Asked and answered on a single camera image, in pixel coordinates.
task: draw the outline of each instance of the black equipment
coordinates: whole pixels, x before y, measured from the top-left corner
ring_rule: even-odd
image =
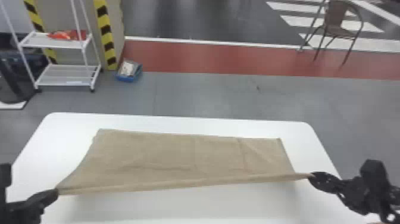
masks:
[[[367,160],[360,168],[360,176],[340,180],[324,172],[312,173],[310,183],[317,189],[336,194],[352,211],[366,215],[376,213],[382,222],[400,224],[395,211],[400,205],[400,188],[389,183],[381,161]],[[11,165],[0,165],[0,223],[39,224],[44,209],[58,198],[57,189],[42,191],[26,201],[7,203],[6,188],[11,185]]]
[[[26,34],[17,34],[18,40],[25,36]],[[48,65],[48,61],[41,49],[24,48],[24,54],[36,79]],[[14,104],[27,101],[35,94],[22,56],[10,33],[0,33],[0,76],[4,78],[0,80],[0,101]]]
[[[360,176],[349,180],[324,172],[312,173],[310,183],[317,189],[337,197],[358,214],[376,213],[384,223],[400,223],[395,211],[400,205],[400,188],[392,186],[385,166],[378,160],[367,160],[360,168]]]
[[[11,165],[0,165],[0,223],[39,224],[45,207],[58,198],[56,189],[32,195],[26,201],[7,203],[6,188],[11,185]]]

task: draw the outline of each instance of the red floor stripe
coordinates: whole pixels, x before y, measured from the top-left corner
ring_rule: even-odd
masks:
[[[345,53],[322,51],[313,61],[314,51],[126,41],[123,57],[145,71],[400,80],[400,54],[352,52],[341,66]]]

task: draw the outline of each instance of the white shelf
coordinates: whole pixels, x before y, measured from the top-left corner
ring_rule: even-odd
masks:
[[[57,40],[47,37],[47,34],[48,33],[30,32],[19,45],[24,48],[85,49],[92,39],[92,34],[87,35],[84,41]]]
[[[66,66],[49,64],[36,81],[38,86],[91,86],[101,66]]]

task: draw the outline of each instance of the blue crate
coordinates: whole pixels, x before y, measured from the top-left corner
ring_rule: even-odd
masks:
[[[139,76],[141,76],[143,73],[143,67],[142,65],[139,65],[135,71],[135,75],[134,76],[125,76],[123,74],[120,74],[118,72],[116,72],[114,74],[115,78],[119,81],[122,82],[135,82],[137,81],[137,79],[139,78]]]

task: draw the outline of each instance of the white table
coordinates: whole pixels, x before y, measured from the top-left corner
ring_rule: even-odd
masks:
[[[10,201],[53,188],[85,156],[99,128],[249,138],[281,138],[297,172],[338,175],[312,127],[301,122],[53,113],[13,165]],[[61,196],[44,224],[66,223],[365,223],[307,180]]]

